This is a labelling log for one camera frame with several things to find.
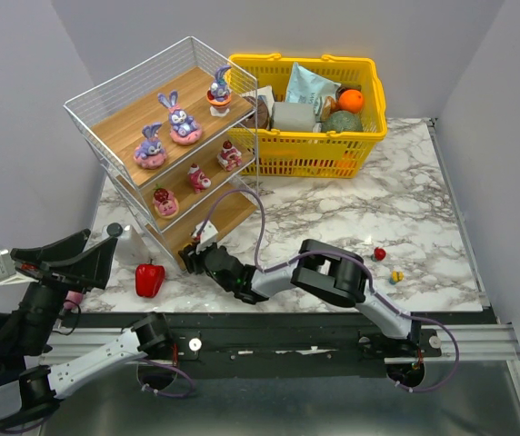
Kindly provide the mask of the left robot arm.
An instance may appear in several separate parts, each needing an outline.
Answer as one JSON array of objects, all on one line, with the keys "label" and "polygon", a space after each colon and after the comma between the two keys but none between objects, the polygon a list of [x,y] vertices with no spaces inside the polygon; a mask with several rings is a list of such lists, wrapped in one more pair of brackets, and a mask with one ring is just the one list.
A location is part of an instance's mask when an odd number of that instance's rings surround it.
[{"label": "left robot arm", "polygon": [[0,285],[13,279],[28,283],[18,307],[0,312],[0,432],[49,417],[62,400],[103,372],[174,353],[164,315],[151,313],[70,362],[26,367],[26,358],[51,351],[48,341],[66,295],[107,285],[117,239],[110,236],[88,247],[90,234],[84,229],[46,246],[0,251]]}]

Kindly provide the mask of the red bear toy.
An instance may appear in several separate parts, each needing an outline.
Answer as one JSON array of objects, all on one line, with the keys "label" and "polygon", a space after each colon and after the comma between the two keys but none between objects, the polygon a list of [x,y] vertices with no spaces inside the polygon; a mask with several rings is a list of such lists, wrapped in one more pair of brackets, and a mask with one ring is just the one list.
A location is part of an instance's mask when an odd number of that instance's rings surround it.
[{"label": "red bear toy", "polygon": [[187,175],[195,193],[201,193],[211,187],[211,179],[205,175],[198,164],[192,163]]}]

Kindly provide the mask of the pink strawberry donut toy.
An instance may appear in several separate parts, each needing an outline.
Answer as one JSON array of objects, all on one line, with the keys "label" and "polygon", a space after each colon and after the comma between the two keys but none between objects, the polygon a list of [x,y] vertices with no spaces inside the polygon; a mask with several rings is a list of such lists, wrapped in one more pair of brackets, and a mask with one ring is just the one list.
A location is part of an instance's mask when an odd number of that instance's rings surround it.
[{"label": "pink strawberry donut toy", "polygon": [[162,185],[157,184],[152,196],[152,203],[156,214],[162,219],[172,219],[179,213],[179,202],[175,194],[165,189]]}]

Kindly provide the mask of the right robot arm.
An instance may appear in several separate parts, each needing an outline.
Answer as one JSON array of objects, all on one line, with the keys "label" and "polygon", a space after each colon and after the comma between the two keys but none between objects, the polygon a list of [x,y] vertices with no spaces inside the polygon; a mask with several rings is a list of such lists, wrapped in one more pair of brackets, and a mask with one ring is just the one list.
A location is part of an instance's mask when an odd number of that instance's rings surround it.
[{"label": "right robot arm", "polygon": [[299,288],[330,305],[358,310],[396,349],[419,345],[420,323],[375,289],[362,257],[349,251],[306,239],[297,256],[265,269],[241,263],[217,243],[190,243],[179,256],[189,273],[207,275],[241,302],[254,305]]}]

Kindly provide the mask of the purple pink donut toy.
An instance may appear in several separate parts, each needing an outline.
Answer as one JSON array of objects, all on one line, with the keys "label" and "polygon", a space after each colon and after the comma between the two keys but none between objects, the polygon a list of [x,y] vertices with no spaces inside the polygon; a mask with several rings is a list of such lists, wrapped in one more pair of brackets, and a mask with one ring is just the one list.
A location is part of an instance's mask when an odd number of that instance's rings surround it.
[{"label": "purple pink donut toy", "polygon": [[162,123],[148,124],[142,129],[144,140],[135,148],[135,163],[148,170],[161,167],[167,158],[167,152],[163,146],[158,132]]}]

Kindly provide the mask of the red strawberry cake toy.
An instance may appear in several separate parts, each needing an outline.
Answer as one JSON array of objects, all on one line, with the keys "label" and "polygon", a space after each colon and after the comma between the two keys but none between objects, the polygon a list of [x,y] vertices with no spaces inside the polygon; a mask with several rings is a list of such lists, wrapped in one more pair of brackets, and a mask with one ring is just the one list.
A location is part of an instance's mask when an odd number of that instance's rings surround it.
[{"label": "red strawberry cake toy", "polygon": [[225,140],[219,154],[217,155],[217,161],[225,171],[231,172],[242,165],[242,153],[232,144],[231,141]]}]

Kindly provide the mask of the purple bunny donut toy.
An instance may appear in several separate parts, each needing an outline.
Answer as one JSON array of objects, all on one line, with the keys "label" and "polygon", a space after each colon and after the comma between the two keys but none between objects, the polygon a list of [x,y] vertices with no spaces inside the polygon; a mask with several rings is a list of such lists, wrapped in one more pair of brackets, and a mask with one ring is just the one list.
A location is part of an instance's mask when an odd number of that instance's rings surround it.
[{"label": "purple bunny donut toy", "polygon": [[157,100],[169,112],[169,134],[173,142],[182,146],[195,144],[201,138],[203,129],[195,118],[180,106],[178,92],[174,90],[169,95],[159,93]]}]

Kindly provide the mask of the purple bunny sundae toy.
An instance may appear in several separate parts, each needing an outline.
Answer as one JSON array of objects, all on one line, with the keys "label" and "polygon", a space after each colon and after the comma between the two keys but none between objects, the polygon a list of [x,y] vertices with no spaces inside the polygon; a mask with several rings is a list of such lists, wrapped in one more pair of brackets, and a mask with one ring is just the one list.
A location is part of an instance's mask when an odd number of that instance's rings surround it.
[{"label": "purple bunny sundae toy", "polygon": [[230,69],[231,66],[228,64],[220,66],[215,71],[214,80],[207,91],[206,100],[210,104],[212,116],[224,117],[229,113],[232,95],[225,75]]}]

